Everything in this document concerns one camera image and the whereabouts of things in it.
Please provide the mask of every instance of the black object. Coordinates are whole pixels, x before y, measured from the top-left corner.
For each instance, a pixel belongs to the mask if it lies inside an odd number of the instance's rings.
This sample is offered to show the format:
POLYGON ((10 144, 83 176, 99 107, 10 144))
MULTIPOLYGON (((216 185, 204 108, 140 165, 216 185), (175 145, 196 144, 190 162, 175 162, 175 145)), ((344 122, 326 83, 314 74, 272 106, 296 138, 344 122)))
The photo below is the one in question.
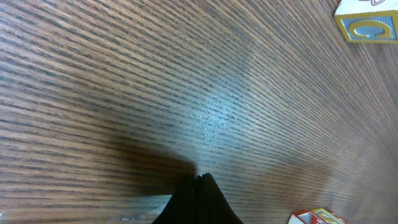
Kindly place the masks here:
POLYGON ((243 224, 211 174, 186 177, 152 224, 243 224))

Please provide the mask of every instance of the brown surface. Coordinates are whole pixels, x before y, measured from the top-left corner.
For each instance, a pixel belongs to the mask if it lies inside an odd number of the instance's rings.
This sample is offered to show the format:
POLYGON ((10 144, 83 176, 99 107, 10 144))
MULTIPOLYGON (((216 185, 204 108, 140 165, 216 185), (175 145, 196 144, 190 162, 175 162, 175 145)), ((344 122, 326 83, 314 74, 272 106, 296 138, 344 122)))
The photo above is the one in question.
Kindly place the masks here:
POLYGON ((398 48, 337 4, 0 1, 1 223, 150 220, 195 169, 244 223, 395 223, 398 48))

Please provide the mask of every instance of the letter c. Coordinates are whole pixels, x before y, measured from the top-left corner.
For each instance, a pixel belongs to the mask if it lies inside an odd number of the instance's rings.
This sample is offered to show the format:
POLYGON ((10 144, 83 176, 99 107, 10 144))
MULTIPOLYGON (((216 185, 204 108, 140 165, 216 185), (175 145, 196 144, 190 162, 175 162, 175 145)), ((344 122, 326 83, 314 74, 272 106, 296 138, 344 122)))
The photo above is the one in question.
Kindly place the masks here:
POLYGON ((349 25, 349 31, 357 38, 365 38, 368 39, 369 35, 367 34, 359 34, 355 31, 356 28, 359 27, 364 27, 364 26, 374 26, 374 27, 380 27, 384 30, 384 33, 376 35, 377 38, 392 38, 392 31, 391 28, 381 22, 381 21, 374 21, 374 20, 362 20, 362 21, 356 21, 349 25))

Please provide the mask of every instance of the alphabet block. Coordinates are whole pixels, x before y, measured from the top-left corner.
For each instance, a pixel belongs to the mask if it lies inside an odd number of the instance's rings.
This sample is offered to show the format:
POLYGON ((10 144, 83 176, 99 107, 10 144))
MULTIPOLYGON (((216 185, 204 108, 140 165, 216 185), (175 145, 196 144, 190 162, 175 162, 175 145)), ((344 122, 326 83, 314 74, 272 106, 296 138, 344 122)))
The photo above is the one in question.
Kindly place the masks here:
POLYGON ((326 224, 321 218, 316 216, 310 210, 294 212, 287 224, 326 224))
POLYGON ((334 18, 348 42, 398 44, 398 1, 341 0, 334 18))

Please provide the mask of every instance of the letter block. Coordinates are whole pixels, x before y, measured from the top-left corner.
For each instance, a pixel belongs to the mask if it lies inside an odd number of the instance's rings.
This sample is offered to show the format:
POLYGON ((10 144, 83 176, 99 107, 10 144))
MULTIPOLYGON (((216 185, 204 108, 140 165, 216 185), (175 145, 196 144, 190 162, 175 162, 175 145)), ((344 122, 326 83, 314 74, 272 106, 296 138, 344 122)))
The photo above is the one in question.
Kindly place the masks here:
POLYGON ((349 224, 334 212, 324 208, 294 212, 287 224, 349 224))
POLYGON ((334 18, 348 42, 398 44, 398 1, 341 0, 334 18))

